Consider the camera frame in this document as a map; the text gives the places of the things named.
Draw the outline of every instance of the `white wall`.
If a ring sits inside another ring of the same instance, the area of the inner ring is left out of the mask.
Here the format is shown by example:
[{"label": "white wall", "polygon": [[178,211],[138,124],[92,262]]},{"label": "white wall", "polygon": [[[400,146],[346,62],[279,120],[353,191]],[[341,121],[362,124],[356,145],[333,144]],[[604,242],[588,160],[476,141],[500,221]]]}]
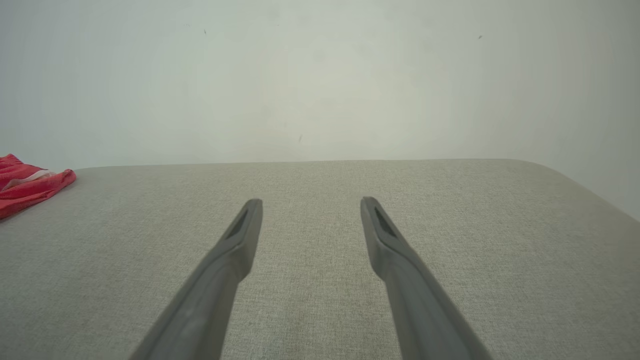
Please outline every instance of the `white wall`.
[{"label": "white wall", "polygon": [[0,0],[0,153],[514,158],[640,218],[638,18],[634,0]]}]

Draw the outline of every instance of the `gray fabric surface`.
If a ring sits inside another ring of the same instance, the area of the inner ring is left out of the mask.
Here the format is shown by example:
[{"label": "gray fabric surface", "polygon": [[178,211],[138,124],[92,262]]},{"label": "gray fabric surface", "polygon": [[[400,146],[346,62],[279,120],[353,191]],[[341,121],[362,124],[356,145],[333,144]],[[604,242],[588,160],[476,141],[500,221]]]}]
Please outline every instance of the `gray fabric surface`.
[{"label": "gray fabric surface", "polygon": [[0,222],[0,358],[124,359],[244,202],[264,200],[224,359],[393,359],[363,195],[496,359],[638,359],[640,223],[513,160],[87,168]]}]

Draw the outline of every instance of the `red cloth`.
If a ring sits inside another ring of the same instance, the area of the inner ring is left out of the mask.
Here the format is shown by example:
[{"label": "red cloth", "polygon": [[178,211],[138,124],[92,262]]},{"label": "red cloth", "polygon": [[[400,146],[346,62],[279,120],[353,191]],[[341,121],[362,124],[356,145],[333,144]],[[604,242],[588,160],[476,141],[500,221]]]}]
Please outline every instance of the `red cloth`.
[{"label": "red cloth", "polygon": [[76,173],[66,169],[60,174],[41,177],[2,190],[12,179],[25,179],[40,170],[43,169],[27,165],[13,154],[0,158],[0,218],[6,218],[24,208],[47,200],[76,180]]}]

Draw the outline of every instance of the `fabric texture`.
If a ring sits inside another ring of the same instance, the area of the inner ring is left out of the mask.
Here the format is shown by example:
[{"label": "fabric texture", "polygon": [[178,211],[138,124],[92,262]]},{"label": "fabric texture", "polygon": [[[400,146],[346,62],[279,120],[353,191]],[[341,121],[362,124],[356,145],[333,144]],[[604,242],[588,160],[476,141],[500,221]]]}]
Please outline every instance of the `fabric texture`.
[{"label": "fabric texture", "polygon": [[0,158],[0,219],[51,198],[75,180],[73,170],[51,174],[13,154]]},{"label": "fabric texture", "polygon": [[223,359],[399,359],[375,196],[495,359],[640,358],[640,223],[515,160],[87,168],[0,222],[0,358],[126,359],[246,200]]}]

